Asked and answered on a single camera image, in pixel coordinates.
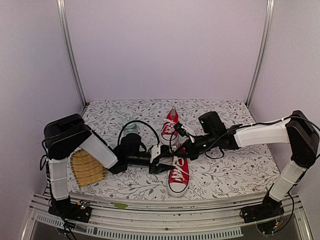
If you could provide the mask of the red sneaker with laces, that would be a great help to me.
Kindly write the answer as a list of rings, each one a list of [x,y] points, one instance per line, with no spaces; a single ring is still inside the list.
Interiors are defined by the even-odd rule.
[[[161,133],[160,141],[163,145],[169,146],[175,145],[178,142],[179,134],[175,132],[174,126],[179,122],[179,115],[176,107],[173,106],[164,120]]]

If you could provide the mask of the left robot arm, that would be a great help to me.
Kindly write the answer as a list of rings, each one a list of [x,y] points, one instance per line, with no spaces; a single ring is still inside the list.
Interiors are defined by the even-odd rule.
[[[63,216],[70,217],[74,213],[74,205],[70,202],[68,190],[68,160],[79,151],[102,165],[110,173],[117,175],[128,169],[128,166],[147,167],[150,174],[160,174],[175,169],[173,165],[160,163],[161,158],[171,154],[163,151],[160,138],[151,148],[147,148],[141,136],[136,132],[127,132],[126,123],[117,139],[115,148],[111,148],[79,114],[72,114],[48,123],[44,130],[42,147],[45,150],[47,180],[50,184],[51,197],[55,209]]]

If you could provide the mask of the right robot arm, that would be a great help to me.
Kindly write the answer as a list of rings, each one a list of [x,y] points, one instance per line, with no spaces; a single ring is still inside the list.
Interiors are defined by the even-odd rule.
[[[181,146],[185,153],[177,149],[175,156],[195,160],[213,148],[231,151],[262,145],[287,145],[290,148],[289,162],[258,208],[262,218],[269,218],[278,210],[280,202],[320,157],[320,128],[300,110],[277,120],[236,124],[229,128],[215,111],[203,114],[198,120],[203,135],[195,135],[180,122],[174,125],[174,133],[187,137]]]

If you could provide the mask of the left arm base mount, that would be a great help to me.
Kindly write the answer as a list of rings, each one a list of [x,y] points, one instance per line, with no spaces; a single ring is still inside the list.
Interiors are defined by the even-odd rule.
[[[72,203],[71,200],[55,200],[49,204],[48,213],[64,220],[74,220],[88,223],[92,214],[92,208],[83,202]]]

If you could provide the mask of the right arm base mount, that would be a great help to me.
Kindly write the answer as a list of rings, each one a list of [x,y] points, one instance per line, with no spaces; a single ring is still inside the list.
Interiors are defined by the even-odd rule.
[[[261,221],[285,213],[281,201],[276,201],[269,196],[265,197],[260,204],[248,205],[240,209],[239,216],[245,223]]]

